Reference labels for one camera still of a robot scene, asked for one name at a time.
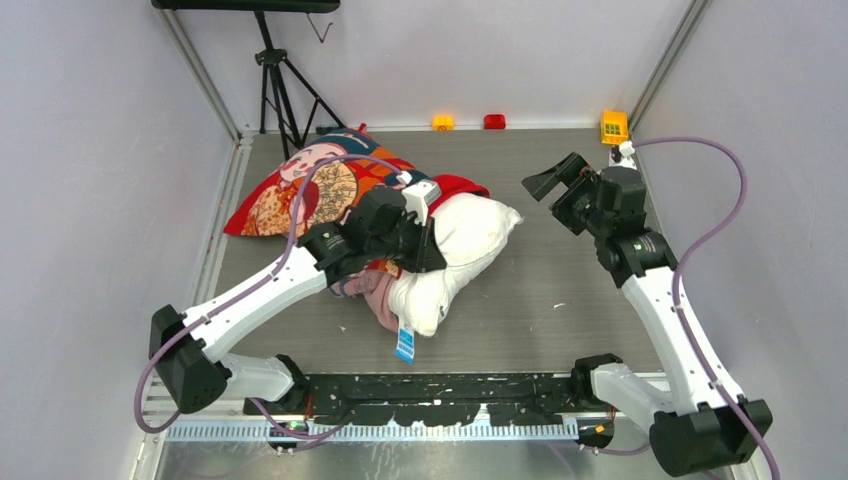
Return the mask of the red cartoon print pillowcase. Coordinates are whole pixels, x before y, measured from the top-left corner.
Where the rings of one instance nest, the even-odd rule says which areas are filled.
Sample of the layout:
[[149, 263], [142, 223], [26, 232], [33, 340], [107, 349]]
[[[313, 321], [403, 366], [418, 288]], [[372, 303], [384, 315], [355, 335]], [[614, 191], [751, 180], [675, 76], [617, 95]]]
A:
[[[366, 125], [361, 124], [358, 129], [336, 129], [320, 136], [282, 162], [242, 202], [223, 232], [233, 236], [282, 235], [289, 233], [294, 220], [296, 236], [299, 236], [315, 223], [339, 219], [348, 207], [355, 206], [366, 191], [377, 185], [400, 187], [396, 173], [382, 164], [362, 159], [335, 162], [320, 167], [305, 183], [300, 208], [295, 212], [295, 197], [309, 171], [319, 160], [344, 154], [380, 158], [399, 170], [410, 170], [415, 180], [435, 180], [442, 195], [434, 207], [460, 193], [490, 197], [485, 186], [467, 178], [451, 174], [428, 176], [377, 143], [367, 133]], [[402, 270], [394, 262], [377, 262], [362, 273], [332, 285], [330, 292], [336, 297], [363, 296], [380, 324], [388, 329], [385, 326], [388, 287], [401, 274]]]

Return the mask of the white pillow insert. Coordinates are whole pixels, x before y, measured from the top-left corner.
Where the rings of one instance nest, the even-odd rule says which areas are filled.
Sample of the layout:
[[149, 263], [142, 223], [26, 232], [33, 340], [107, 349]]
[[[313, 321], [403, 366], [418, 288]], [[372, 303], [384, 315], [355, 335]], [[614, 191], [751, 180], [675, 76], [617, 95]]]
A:
[[471, 193], [450, 197], [433, 217], [446, 267], [426, 273], [404, 272], [391, 283], [385, 326], [393, 332], [404, 324], [418, 335], [434, 336], [455, 297], [494, 262], [523, 222], [516, 209]]

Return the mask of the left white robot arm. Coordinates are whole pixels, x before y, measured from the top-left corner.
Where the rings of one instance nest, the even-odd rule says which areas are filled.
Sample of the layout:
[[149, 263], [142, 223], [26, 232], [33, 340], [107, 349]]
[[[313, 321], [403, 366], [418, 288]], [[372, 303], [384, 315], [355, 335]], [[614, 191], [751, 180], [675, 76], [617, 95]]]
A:
[[290, 363], [235, 355], [232, 348], [284, 309], [375, 261], [416, 273], [445, 268], [430, 215], [440, 195], [433, 181], [401, 190], [375, 187], [341, 219], [309, 227], [279, 259], [218, 297], [184, 312], [171, 305], [156, 311], [149, 365], [178, 412], [239, 397], [270, 401], [284, 414], [298, 412], [307, 389]]

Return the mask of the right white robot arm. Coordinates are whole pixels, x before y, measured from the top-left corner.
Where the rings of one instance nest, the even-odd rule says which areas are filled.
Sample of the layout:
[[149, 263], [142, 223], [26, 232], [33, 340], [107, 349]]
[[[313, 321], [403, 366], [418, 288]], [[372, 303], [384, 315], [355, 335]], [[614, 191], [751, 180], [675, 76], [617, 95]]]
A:
[[648, 191], [637, 168], [620, 162], [595, 170], [571, 153], [522, 185], [536, 201], [564, 186], [552, 216], [573, 234], [592, 236], [599, 264], [640, 318], [668, 382], [660, 390], [613, 354], [585, 357], [571, 371], [574, 403], [589, 411], [607, 404], [630, 418], [672, 477], [749, 461], [772, 412], [747, 398], [691, 312], [679, 262], [646, 223]]

